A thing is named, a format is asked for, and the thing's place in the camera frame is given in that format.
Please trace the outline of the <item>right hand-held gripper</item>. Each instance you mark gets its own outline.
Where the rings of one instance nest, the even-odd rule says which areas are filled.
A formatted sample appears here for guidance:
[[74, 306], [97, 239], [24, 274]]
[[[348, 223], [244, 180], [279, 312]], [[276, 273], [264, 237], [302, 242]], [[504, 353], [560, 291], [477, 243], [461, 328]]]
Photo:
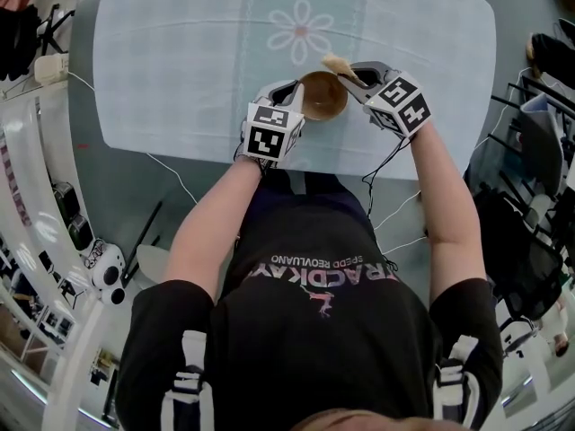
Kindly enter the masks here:
[[412, 138], [431, 118], [429, 105], [416, 80], [379, 61], [351, 65], [345, 79], [348, 92], [379, 128], [400, 138]]

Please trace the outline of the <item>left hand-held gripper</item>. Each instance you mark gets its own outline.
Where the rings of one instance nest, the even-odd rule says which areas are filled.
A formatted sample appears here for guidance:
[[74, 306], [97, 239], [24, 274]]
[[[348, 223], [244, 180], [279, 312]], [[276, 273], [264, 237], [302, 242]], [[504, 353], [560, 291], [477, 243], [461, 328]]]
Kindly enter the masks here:
[[305, 86], [294, 80], [262, 88], [248, 104], [242, 124], [241, 154], [269, 169], [286, 159], [305, 126]]

